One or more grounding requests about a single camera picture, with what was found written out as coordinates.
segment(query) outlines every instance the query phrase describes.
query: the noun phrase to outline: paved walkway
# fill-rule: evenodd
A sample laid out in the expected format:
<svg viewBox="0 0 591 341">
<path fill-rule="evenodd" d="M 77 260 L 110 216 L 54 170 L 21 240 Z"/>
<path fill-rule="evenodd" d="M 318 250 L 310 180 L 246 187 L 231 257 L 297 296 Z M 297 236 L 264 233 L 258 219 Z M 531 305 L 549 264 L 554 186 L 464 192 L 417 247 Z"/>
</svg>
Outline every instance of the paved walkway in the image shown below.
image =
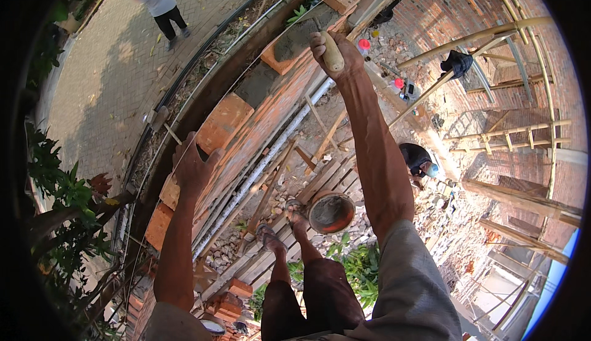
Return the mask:
<svg viewBox="0 0 591 341">
<path fill-rule="evenodd" d="M 134 152 L 144 114 L 159 101 L 160 88 L 244 1 L 177 0 L 192 34 L 179 37 L 174 50 L 165 52 L 166 39 L 156 44 L 160 31 L 144 6 L 105 0 L 72 47 L 45 112 L 48 135 L 62 146 L 63 168 L 79 160 L 80 177 L 108 172 L 117 191 L 125 176 L 124 158 Z"/>
</svg>

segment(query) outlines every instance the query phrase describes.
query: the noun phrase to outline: rubber bucket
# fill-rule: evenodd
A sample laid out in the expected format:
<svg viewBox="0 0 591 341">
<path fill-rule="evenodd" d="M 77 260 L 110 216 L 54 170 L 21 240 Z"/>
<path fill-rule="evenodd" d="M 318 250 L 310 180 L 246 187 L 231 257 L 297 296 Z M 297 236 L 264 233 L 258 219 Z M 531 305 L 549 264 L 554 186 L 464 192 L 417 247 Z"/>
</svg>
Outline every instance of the rubber bucket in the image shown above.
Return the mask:
<svg viewBox="0 0 591 341">
<path fill-rule="evenodd" d="M 344 193 L 321 191 L 308 209 L 308 221 L 320 234 L 334 234 L 344 230 L 355 216 L 355 204 Z"/>
</svg>

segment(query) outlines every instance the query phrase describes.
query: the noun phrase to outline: person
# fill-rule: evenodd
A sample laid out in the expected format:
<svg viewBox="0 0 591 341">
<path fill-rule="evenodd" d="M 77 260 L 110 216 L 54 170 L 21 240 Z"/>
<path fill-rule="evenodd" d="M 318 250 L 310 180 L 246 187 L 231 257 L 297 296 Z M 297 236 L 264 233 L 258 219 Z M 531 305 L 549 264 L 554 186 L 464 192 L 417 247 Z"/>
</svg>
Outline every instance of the person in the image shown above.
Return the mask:
<svg viewBox="0 0 591 341">
<path fill-rule="evenodd" d="M 156 24 L 166 36 L 168 40 L 164 44 L 164 50 L 169 51 L 173 48 L 176 40 L 177 34 L 174 32 L 174 28 L 172 23 L 170 22 L 173 20 L 177 26 L 181 29 L 181 33 L 183 37 L 188 37 L 191 32 L 189 31 L 187 24 L 183 20 L 181 16 L 181 12 L 177 6 L 176 0 L 137 0 L 138 2 L 142 2 L 148 8 L 150 14 L 154 17 Z"/>
<path fill-rule="evenodd" d="M 404 162 L 413 177 L 423 178 L 425 175 L 435 177 L 439 173 L 439 166 L 431 160 L 427 150 L 417 144 L 400 144 Z"/>
<path fill-rule="evenodd" d="M 372 319 L 365 320 L 343 266 L 321 256 L 307 240 L 308 223 L 301 207 L 287 202 L 290 226 L 304 262 L 307 318 L 291 290 L 285 246 L 271 228 L 259 226 L 257 238 L 275 255 L 262 306 L 262 341 L 459 340 L 460 321 L 449 289 L 412 224 L 414 198 L 407 166 L 380 111 L 364 58 L 344 35 L 330 35 L 344 58 L 343 71 L 327 70 L 322 59 L 325 39 L 318 32 L 312 33 L 310 46 L 314 58 L 336 82 L 351 121 L 367 216 L 380 246 L 379 295 Z M 147 327 L 148 341 L 210 340 L 189 313 L 193 306 L 190 232 L 196 198 L 209 181 L 220 152 L 201 161 L 194 138 L 191 132 L 173 156 L 181 192 L 154 281 L 157 304 Z"/>
</svg>

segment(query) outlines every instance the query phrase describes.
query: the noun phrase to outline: forearm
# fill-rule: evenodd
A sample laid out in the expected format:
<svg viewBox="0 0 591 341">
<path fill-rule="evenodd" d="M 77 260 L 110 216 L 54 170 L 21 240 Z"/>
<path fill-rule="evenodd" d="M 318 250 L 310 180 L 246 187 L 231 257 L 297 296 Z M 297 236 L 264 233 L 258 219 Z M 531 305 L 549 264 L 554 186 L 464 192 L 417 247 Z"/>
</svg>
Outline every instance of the forearm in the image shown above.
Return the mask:
<svg viewBox="0 0 591 341">
<path fill-rule="evenodd" d="M 359 179 L 373 232 L 380 244 L 394 222 L 414 216 L 407 166 L 384 121 L 367 73 L 337 81 L 355 139 Z"/>
<path fill-rule="evenodd" d="M 195 203 L 201 191 L 183 191 L 164 237 L 159 268 L 154 280 L 154 295 L 183 310 L 193 307 L 193 258 L 191 228 Z"/>
</svg>

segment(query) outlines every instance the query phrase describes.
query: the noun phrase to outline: brown shorts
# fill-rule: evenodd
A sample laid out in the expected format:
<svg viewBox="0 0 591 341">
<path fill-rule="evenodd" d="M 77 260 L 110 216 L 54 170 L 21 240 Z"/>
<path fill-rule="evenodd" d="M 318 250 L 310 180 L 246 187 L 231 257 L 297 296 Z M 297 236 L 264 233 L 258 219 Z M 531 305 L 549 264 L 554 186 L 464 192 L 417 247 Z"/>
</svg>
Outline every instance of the brown shorts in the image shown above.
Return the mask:
<svg viewBox="0 0 591 341">
<path fill-rule="evenodd" d="M 262 341 L 281 341 L 321 331 L 343 334 L 365 320 L 363 309 L 347 282 L 341 263 L 315 259 L 304 268 L 307 319 L 291 286 L 273 281 L 262 304 Z"/>
</svg>

